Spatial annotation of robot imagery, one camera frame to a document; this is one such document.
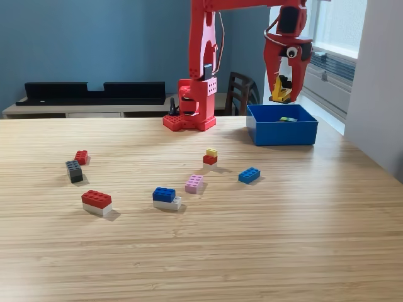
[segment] black tray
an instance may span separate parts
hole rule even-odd
[[[106,82],[104,91],[88,91],[87,82],[29,82],[27,100],[17,106],[163,105],[164,82]]]

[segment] robotic arm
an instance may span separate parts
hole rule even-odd
[[[305,71],[312,56],[312,40],[299,37],[307,21],[306,1],[192,0],[189,42],[189,75],[191,79],[179,81],[180,116],[164,117],[164,125],[172,131],[195,128],[205,131],[215,125],[214,95],[217,92],[217,78],[214,75],[220,68],[225,35],[223,31],[217,61],[215,14],[221,10],[253,6],[281,6],[280,15],[264,31],[266,38],[264,60],[272,92],[271,101],[295,102],[302,90]],[[269,33],[269,30],[276,24],[278,24],[276,33]],[[288,58],[288,64],[292,67],[292,81],[279,73],[282,57]]]

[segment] blue bin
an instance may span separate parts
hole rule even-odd
[[[246,113],[249,135],[257,146],[313,145],[318,121],[301,105],[249,105]],[[280,118],[298,121],[280,122]]]

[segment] wooden chair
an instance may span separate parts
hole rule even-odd
[[[260,104],[259,89],[250,77],[231,72],[225,104],[225,115],[232,115],[232,104],[235,105],[235,115],[246,115],[246,105]]]

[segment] gray lego brick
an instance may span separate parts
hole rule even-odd
[[[78,161],[73,160],[72,162],[66,162],[65,165],[67,167],[67,173],[69,174],[70,178],[82,176],[81,166]]]
[[[72,183],[72,184],[75,184],[76,182],[83,181],[84,178],[83,178],[83,176],[82,176],[82,174],[81,174],[81,175],[74,176],[74,177],[71,177],[71,176],[70,176],[70,180],[71,180],[71,183]]]

